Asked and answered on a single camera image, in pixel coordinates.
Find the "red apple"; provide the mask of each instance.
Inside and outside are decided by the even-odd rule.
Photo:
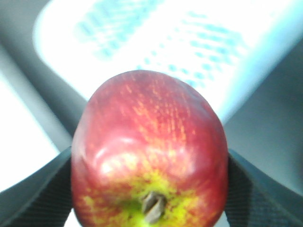
[[[227,196],[223,127],[186,83],[130,71],[101,85],[72,143],[73,205],[84,227],[210,227]]]

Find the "white surface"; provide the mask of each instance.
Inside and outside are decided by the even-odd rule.
[[[58,150],[6,81],[1,69],[0,97],[1,192],[43,167],[58,155]]]
[[[98,59],[93,54],[96,43],[81,43],[74,29],[96,1],[53,0],[36,21],[34,44],[39,56],[86,99],[106,79],[124,71],[143,69],[168,73],[180,79],[184,74],[171,72],[159,62],[142,64],[167,36],[174,41],[165,46],[157,60],[199,71],[201,60],[194,48],[181,42],[173,32],[182,28],[190,11],[208,16],[210,23],[240,35],[239,56],[232,65],[221,64],[213,71],[214,79],[206,87],[194,86],[210,103],[225,123],[243,104],[264,77],[293,47],[303,32],[303,2],[300,0],[166,0],[150,14],[127,43],[111,58]]]

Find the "gray surface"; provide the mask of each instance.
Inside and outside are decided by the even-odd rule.
[[[225,125],[229,147],[303,195],[303,42]]]

